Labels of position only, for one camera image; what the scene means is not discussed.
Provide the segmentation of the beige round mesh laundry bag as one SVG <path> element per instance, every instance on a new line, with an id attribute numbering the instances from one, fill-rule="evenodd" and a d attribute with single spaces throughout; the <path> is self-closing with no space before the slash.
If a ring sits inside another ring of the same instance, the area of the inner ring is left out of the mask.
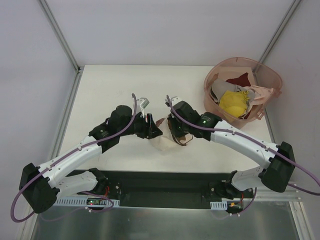
<path id="1" fill-rule="evenodd" d="M 169 151 L 178 146 L 186 147 L 193 140 L 191 134 L 182 137 L 173 135 L 173 128 L 166 118 L 160 118 L 156 121 L 156 126 L 162 131 L 162 135 L 151 139 L 151 145 L 160 151 Z"/>

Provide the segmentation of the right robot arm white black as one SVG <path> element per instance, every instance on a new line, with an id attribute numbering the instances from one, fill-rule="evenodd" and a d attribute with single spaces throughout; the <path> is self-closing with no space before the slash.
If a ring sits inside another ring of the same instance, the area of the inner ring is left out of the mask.
<path id="1" fill-rule="evenodd" d="M 258 140 L 226 120 L 211 113 L 199 114 L 179 97 L 168 98 L 170 108 L 168 122 L 172 135 L 181 138 L 187 134 L 218 143 L 253 160 L 258 166 L 244 171 L 232 171 L 227 180 L 214 186 L 214 193 L 221 198 L 234 199 L 249 189 L 266 187 L 283 193 L 295 169 L 293 148 L 282 142 L 280 145 Z"/>

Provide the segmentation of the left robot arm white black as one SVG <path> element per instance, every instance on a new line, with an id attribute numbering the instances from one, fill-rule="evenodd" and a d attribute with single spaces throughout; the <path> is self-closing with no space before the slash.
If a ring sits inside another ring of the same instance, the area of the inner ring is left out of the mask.
<path id="1" fill-rule="evenodd" d="M 19 192 L 35 214 L 47 211 L 58 199 L 68 195 L 85 191 L 102 195 L 106 192 L 107 179 L 97 168 L 74 176 L 69 174 L 117 145 L 121 137 L 135 135 L 152 140 L 162 134 L 152 114 L 144 114 L 142 106 L 119 105 L 110 117 L 66 153 L 38 166 L 26 165 L 22 170 Z"/>

